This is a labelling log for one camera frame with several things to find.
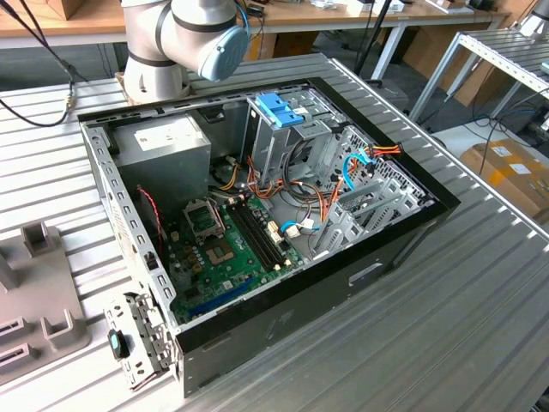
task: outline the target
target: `expansion slot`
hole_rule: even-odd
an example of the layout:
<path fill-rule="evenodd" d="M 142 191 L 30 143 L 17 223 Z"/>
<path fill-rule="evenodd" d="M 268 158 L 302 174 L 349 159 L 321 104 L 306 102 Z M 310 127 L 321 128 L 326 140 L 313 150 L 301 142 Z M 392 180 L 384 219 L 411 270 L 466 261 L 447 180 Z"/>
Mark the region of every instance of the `expansion slot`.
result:
<path fill-rule="evenodd" d="M 277 267 L 279 269 L 286 259 L 273 245 L 246 204 L 237 203 L 227 206 L 227 212 L 261 262 L 262 267 L 267 272 L 276 270 Z"/>
<path fill-rule="evenodd" d="M 253 278 L 248 279 L 246 282 L 242 283 L 240 286 L 237 286 L 235 289 L 229 290 L 224 294 L 220 294 L 219 296 L 207 302 L 204 302 L 198 306 L 193 307 L 192 309 L 189 309 L 189 316 L 192 318 L 193 316 L 209 312 L 218 306 L 226 304 L 229 300 L 232 300 L 237 296 L 243 294 L 252 282 Z"/>

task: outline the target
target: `open computer tower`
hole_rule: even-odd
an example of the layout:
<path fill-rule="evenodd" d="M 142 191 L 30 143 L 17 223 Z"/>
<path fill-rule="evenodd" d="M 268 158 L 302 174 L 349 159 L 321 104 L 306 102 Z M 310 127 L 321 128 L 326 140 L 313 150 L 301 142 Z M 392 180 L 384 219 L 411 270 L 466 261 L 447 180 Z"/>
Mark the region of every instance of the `open computer tower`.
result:
<path fill-rule="evenodd" d="M 134 280 L 106 309 L 136 391 L 188 396 L 399 266 L 459 201 L 318 78 L 79 117 Z"/>

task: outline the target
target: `slotted aluminum surface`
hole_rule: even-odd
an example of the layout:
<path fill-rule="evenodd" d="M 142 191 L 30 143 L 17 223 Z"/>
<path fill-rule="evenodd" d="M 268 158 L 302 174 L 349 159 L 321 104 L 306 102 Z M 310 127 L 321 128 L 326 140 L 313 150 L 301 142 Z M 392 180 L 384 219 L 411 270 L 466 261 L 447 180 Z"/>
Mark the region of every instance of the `slotted aluminum surface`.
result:
<path fill-rule="evenodd" d="M 128 390 L 102 308 L 130 288 L 71 115 L 35 129 L 0 111 L 0 231 L 46 219 L 63 235 L 93 335 L 83 350 L 0 388 L 0 409 L 526 411 L 549 385 L 547 235 L 322 55 L 243 64 L 199 93 L 321 76 L 461 200 L 401 269 L 183 399 L 171 375 Z M 53 120 L 63 87 L 2 95 Z M 126 104 L 114 81 L 78 88 L 77 111 Z"/>
<path fill-rule="evenodd" d="M 533 91 L 549 88 L 549 75 L 540 67 L 549 60 L 549 39 L 535 42 L 514 29 L 501 29 L 462 33 L 460 43 Z"/>

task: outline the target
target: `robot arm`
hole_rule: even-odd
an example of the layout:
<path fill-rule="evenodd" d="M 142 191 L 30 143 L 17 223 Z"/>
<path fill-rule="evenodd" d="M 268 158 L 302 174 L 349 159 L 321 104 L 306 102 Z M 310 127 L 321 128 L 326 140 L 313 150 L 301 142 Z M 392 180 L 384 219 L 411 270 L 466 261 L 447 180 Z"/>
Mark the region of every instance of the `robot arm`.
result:
<path fill-rule="evenodd" d="M 539 0 L 520 23 L 520 32 L 536 41 L 545 41 L 549 30 L 549 0 Z"/>
<path fill-rule="evenodd" d="M 248 46 L 233 0 L 123 0 L 130 57 L 126 93 L 142 103 L 183 96 L 180 64 L 217 82 Z"/>

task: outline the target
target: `blue drive bay latch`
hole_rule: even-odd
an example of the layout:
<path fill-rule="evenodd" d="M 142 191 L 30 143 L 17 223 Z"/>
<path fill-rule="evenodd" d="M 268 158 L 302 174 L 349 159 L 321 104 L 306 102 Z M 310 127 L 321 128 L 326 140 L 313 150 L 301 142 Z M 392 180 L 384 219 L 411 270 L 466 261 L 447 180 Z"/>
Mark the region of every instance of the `blue drive bay latch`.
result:
<path fill-rule="evenodd" d="M 278 127 L 293 126 L 305 121 L 302 116 L 299 116 L 290 108 L 287 101 L 284 101 L 276 93 L 267 93 L 257 96 L 256 103 Z"/>

